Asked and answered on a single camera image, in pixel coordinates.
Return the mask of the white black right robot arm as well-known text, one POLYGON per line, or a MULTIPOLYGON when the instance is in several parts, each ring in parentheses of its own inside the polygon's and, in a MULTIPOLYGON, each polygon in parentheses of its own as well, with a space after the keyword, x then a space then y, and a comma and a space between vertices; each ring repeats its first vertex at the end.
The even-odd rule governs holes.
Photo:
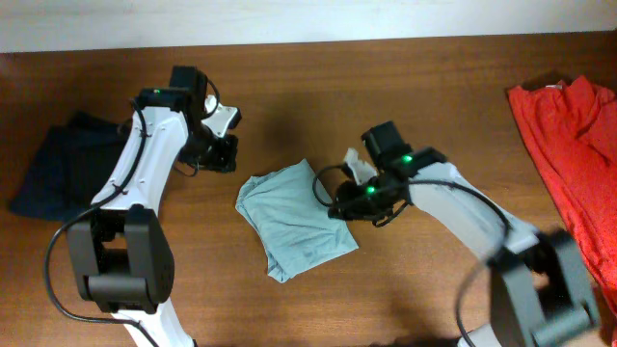
POLYGON ((478 259, 455 299, 456 346, 562 346, 600 326, 601 316, 577 242, 559 228, 544 233, 498 206, 432 147, 405 143, 393 122, 362 134, 370 159, 353 148, 337 169, 347 179, 329 202, 343 221, 383 227, 406 207, 432 216, 478 259), (483 271, 490 273, 488 323, 468 331, 463 299, 483 271))

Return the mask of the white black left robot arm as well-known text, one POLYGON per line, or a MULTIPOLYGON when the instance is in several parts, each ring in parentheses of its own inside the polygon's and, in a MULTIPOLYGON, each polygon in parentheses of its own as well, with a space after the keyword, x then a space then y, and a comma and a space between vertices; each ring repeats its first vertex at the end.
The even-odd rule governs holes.
POLYGON ((176 162, 195 172, 231 173, 241 120, 196 67, 175 66, 166 88, 132 100, 131 130, 120 158, 88 210, 58 230, 67 238, 76 287, 139 346, 193 346, 175 313, 174 256, 158 219, 176 162))

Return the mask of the light blue t-shirt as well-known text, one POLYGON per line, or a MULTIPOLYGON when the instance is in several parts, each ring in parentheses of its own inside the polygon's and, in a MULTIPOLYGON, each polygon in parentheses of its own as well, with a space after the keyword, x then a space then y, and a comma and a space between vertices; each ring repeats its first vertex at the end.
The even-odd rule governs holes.
POLYGON ((359 248, 345 222, 328 216, 331 199, 307 160, 264 176, 252 176, 235 208, 256 231, 267 275, 284 283, 359 248))

